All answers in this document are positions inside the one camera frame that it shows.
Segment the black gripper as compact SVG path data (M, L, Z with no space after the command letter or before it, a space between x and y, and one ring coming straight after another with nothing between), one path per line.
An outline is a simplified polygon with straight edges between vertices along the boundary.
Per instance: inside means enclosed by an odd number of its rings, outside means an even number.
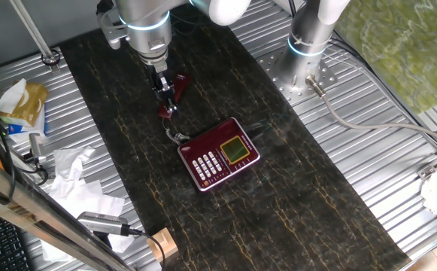
M178 109L174 99L174 84L168 69L158 72L153 65L149 66L150 84L157 99L163 101L164 109L173 114Z

